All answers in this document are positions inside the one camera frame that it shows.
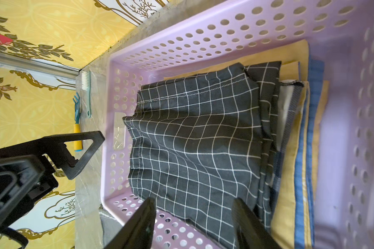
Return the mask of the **black grid pillowcase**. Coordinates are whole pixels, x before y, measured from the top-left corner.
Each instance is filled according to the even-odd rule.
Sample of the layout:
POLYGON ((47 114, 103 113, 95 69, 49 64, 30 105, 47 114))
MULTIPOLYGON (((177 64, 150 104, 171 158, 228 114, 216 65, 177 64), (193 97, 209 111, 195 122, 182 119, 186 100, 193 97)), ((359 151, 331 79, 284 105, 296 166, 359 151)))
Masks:
POLYGON ((237 247, 232 204, 242 199, 270 228, 279 61, 144 85, 124 123, 133 140, 134 195, 237 247))

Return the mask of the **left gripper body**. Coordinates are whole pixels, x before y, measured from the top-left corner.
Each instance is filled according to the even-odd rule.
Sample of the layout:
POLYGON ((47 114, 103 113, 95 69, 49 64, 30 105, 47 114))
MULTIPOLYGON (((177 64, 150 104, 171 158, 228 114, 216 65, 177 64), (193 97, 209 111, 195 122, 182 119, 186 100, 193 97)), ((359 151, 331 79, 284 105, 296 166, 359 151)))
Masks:
POLYGON ((14 241, 27 238, 10 228, 29 213, 35 203, 58 187, 55 168, 44 156, 0 159, 0 234, 14 241))

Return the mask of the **navy striped pillowcase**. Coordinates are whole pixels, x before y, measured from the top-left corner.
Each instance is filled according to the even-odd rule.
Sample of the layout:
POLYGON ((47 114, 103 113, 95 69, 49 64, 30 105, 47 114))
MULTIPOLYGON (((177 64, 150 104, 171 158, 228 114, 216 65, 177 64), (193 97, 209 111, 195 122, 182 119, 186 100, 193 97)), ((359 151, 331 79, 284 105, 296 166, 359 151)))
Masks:
POLYGON ((299 147, 295 161, 295 231, 294 248, 312 249, 314 246, 314 194, 315 118, 321 100, 324 79, 324 62, 309 59, 309 87, 304 92, 302 120, 299 130, 299 147))

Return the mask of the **purple plastic basket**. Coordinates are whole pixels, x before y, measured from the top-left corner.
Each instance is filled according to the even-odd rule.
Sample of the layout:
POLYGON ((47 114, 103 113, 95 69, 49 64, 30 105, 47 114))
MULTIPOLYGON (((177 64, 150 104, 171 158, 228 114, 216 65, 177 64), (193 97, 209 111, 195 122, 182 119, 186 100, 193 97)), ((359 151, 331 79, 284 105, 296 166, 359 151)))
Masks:
MULTIPOLYGON (((374 249, 374 1, 226 1, 110 56, 101 201, 123 226, 146 199, 128 179, 144 85, 305 40, 324 62, 315 118, 313 249, 374 249)), ((227 249, 156 205, 151 249, 227 249)))

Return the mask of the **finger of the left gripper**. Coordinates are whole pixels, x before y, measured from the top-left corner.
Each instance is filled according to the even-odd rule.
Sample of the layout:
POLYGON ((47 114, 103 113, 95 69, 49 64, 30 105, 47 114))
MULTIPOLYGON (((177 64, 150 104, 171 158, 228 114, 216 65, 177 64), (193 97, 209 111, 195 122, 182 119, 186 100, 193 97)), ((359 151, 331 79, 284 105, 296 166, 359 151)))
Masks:
POLYGON ((62 169, 69 180, 76 178, 85 168, 94 153, 105 141, 101 131, 59 134, 0 149, 0 159, 33 155, 41 162, 44 175, 52 175, 55 168, 62 169), (69 152, 66 143, 91 140, 92 144, 80 159, 69 152))

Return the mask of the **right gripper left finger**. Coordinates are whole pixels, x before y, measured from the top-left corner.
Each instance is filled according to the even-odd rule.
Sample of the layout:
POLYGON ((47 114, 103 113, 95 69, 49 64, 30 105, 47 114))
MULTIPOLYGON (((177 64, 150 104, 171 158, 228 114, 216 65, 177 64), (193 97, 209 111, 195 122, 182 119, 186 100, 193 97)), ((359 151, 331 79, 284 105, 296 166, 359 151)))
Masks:
POLYGON ((156 217, 156 201, 147 198, 105 249, 150 249, 156 217))

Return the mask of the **light grey pillowcase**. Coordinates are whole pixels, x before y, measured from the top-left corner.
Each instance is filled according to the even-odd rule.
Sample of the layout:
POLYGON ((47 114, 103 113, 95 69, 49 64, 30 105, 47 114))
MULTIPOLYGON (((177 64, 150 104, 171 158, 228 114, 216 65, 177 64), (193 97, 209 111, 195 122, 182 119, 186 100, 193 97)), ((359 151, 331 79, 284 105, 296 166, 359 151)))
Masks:
POLYGON ((99 209, 99 217, 103 230, 103 245, 106 247, 123 226, 104 209, 99 209))

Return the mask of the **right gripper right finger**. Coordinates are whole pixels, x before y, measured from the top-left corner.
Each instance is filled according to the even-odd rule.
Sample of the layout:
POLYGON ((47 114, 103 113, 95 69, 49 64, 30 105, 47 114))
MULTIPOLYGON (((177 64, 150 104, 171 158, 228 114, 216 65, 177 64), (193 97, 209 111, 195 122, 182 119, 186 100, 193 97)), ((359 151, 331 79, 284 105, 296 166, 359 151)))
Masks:
POLYGON ((232 221, 238 249, 281 249, 241 198, 233 201, 232 221))

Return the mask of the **yellow pillowcase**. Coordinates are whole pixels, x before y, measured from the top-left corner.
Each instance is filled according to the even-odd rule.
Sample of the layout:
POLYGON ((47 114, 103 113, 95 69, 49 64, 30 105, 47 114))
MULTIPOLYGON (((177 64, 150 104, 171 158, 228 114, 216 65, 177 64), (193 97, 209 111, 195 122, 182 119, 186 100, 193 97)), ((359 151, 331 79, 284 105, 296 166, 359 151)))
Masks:
MULTIPOLYGON (((309 68, 309 44, 307 41, 302 40, 287 46, 275 48, 272 50, 264 51, 259 54, 240 58, 238 60, 230 61, 224 64, 219 64, 213 67, 206 68, 203 73, 216 72, 227 66, 240 63, 244 66, 256 65, 265 62, 279 61, 281 63, 281 70, 279 73, 279 80, 289 74, 300 74, 302 79, 308 79, 309 68)), ((295 174, 295 161, 299 147, 299 130, 302 120, 303 105, 305 101, 305 91, 309 85, 305 84, 299 104, 298 114, 294 119, 292 132, 286 147, 287 154, 283 160, 281 188, 279 191, 277 204, 275 210, 272 210, 272 219, 270 230, 277 242, 285 248, 291 248, 293 245, 294 231, 295 231, 295 187, 294 187, 294 174, 295 174)))

